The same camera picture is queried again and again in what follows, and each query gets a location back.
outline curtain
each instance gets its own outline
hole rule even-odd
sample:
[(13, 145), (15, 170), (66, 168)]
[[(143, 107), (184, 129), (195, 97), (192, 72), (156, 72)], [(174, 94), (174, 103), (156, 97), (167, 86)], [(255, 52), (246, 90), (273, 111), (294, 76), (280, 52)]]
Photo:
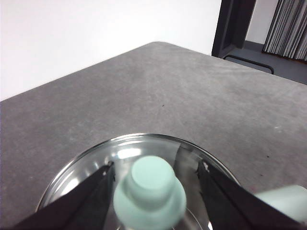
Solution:
[(307, 0), (278, 0), (263, 51), (307, 61)]

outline table surface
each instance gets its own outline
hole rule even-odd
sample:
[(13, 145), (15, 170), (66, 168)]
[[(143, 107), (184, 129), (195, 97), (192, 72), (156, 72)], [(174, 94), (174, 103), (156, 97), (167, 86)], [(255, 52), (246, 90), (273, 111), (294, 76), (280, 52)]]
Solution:
[(307, 86), (154, 42), (1, 102), (1, 225), (104, 140), (160, 133), (220, 159), (250, 192), (307, 187)]

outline white wall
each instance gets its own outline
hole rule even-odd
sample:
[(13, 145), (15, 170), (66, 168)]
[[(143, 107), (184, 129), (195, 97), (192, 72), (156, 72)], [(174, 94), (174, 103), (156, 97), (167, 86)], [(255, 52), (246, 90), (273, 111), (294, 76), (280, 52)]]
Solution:
[(211, 54), (221, 0), (2, 0), (1, 100), (152, 41)]
[(278, 0), (256, 0), (246, 40), (265, 43)]

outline mint green cap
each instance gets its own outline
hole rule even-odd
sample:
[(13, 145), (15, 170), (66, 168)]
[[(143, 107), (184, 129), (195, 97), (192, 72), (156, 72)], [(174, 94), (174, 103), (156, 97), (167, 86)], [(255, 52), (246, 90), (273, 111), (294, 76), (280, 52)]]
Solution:
[(183, 217), (186, 204), (173, 168), (156, 156), (138, 159), (113, 197), (118, 219), (134, 230), (168, 230)]

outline mint green object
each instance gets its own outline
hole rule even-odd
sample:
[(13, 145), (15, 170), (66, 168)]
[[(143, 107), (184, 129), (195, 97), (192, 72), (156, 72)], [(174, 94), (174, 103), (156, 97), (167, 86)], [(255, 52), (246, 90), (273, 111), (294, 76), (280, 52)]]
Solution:
[(134, 230), (168, 230), (183, 217), (186, 205), (173, 168), (156, 156), (138, 159), (113, 197), (118, 219)]

